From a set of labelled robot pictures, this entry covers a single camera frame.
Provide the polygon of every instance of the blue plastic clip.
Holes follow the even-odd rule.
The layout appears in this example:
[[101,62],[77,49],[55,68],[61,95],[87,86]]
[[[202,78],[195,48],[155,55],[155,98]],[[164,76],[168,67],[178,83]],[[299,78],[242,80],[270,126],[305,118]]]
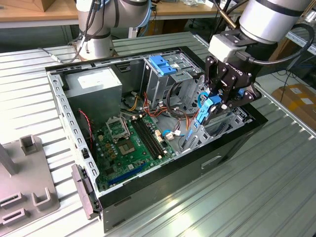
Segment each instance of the blue plastic clip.
[[161,75],[169,75],[176,73],[177,70],[172,68],[168,61],[166,61],[163,57],[159,56],[152,56],[149,57],[149,61],[151,64],[160,72]]
[[207,98],[207,100],[205,100],[205,102],[203,103],[199,114],[197,115],[197,122],[199,124],[202,124],[204,119],[209,116],[209,110],[210,110],[211,106],[217,105],[221,101],[222,101],[222,99],[218,95]]

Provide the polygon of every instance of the pci slot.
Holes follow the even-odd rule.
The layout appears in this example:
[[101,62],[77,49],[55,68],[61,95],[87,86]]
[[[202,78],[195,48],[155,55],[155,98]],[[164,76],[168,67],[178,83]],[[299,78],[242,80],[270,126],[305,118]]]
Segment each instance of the pci slot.
[[116,178],[108,181],[108,185],[116,184],[116,183],[118,183],[118,182],[120,182],[120,181],[122,181],[124,179],[129,178],[130,176],[132,176],[134,174],[139,173],[140,171],[142,171],[142,169],[143,169],[145,164],[146,163],[142,164],[141,166],[139,166],[139,167],[137,167],[137,168],[135,168],[135,169],[133,169],[133,170],[131,170],[131,171],[119,176],[119,177],[116,177]]
[[134,120],[132,121],[132,125],[151,156],[154,159],[158,159],[159,156],[162,157],[164,155],[163,150],[158,144],[158,141],[152,136],[145,123],[142,120]]

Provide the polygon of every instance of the red wire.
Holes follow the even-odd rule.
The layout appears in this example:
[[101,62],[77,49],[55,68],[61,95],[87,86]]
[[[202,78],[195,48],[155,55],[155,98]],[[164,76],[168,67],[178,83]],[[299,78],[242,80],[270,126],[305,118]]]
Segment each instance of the red wire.
[[90,149],[92,150],[92,130],[91,130],[89,118],[88,118],[88,116],[87,116],[84,112],[82,112],[81,110],[79,110],[79,112],[83,114],[83,116],[85,117],[85,119],[86,119],[87,122],[88,122],[89,132],[90,132]]

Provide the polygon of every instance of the metal table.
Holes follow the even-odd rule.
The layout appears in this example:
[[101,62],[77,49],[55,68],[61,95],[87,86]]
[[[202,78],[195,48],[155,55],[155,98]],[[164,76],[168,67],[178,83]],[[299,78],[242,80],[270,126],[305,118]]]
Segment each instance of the metal table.
[[[186,45],[200,58],[207,43],[191,33],[114,41],[126,55]],[[61,59],[69,46],[49,48]],[[39,50],[0,54],[0,142],[37,134],[44,144],[61,207],[8,236],[103,236],[88,221],[71,178],[74,157],[44,72],[54,65]],[[253,105],[269,122],[230,161],[125,221],[107,236],[287,236],[316,232],[316,139],[276,101]]]

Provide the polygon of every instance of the green motherboard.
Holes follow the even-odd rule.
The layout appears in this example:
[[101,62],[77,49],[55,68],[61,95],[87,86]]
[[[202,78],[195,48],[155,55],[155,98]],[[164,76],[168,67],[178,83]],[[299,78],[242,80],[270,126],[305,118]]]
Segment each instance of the green motherboard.
[[[124,134],[125,131],[129,133],[129,138],[126,139],[125,134],[120,139],[113,139],[118,134]],[[149,116],[137,122],[133,120],[123,122],[116,119],[113,123],[107,123],[98,129],[94,137],[96,137],[96,164],[100,172],[96,179],[99,191],[104,191],[172,159],[175,156],[172,147],[167,141],[161,141],[161,136],[157,139],[157,133],[161,134],[161,131],[158,132],[158,128]],[[154,145],[156,145],[155,151],[160,151],[161,155],[153,151]]]

